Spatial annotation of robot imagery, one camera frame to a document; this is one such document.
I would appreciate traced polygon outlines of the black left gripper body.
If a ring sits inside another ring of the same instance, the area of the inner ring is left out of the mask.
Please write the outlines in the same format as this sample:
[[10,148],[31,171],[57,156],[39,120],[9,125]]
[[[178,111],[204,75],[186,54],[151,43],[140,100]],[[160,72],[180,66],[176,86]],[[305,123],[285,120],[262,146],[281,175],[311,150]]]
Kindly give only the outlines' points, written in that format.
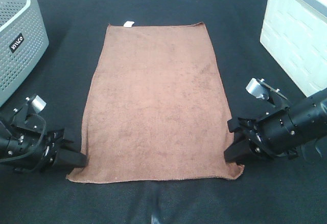
[[53,162],[60,150],[62,137],[60,130],[46,134],[26,132],[21,134],[15,149],[9,149],[7,165],[18,173],[43,172],[53,167]]

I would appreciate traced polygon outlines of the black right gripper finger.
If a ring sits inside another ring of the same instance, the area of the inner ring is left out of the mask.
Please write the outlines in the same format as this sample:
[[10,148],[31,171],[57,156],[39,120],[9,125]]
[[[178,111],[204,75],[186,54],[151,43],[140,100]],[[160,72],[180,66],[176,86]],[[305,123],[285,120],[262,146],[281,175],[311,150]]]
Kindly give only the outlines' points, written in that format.
[[251,142],[249,140],[241,140],[232,143],[224,151],[224,159],[227,163],[242,162],[250,159],[253,155]]
[[231,118],[227,121],[229,132],[250,132],[254,129],[255,119]]

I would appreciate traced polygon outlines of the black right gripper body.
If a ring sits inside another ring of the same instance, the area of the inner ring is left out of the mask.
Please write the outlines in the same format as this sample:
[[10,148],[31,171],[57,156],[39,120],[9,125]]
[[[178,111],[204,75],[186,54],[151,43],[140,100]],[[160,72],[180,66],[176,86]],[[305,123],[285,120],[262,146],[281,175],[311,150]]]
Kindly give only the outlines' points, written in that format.
[[250,151],[262,159],[298,157],[299,132],[287,111],[249,120]]

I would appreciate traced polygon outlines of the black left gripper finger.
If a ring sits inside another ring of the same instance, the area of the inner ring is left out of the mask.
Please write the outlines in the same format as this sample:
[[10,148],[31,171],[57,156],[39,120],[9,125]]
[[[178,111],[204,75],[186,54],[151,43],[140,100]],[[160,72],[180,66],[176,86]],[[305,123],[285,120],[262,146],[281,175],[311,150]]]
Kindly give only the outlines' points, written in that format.
[[71,129],[61,129],[60,132],[62,137],[60,149],[79,152],[79,144],[74,132]]
[[57,168],[84,168],[87,163],[86,155],[70,150],[58,150],[53,162]]

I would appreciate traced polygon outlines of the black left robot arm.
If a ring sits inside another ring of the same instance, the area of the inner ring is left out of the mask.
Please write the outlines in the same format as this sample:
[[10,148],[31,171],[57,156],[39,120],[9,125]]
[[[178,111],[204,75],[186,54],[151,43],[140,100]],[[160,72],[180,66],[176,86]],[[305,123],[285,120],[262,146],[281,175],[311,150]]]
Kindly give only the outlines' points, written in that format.
[[84,168],[87,157],[74,150],[73,143],[64,129],[33,131],[1,122],[1,164],[18,173]]

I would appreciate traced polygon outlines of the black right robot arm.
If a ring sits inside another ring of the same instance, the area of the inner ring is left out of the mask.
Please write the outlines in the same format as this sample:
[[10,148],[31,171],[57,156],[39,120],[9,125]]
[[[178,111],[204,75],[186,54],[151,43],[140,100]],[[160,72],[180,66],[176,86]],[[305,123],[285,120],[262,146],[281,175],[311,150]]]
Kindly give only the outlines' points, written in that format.
[[298,156],[297,147],[326,137],[326,90],[257,119],[232,118],[231,133],[239,134],[224,151],[226,162]]

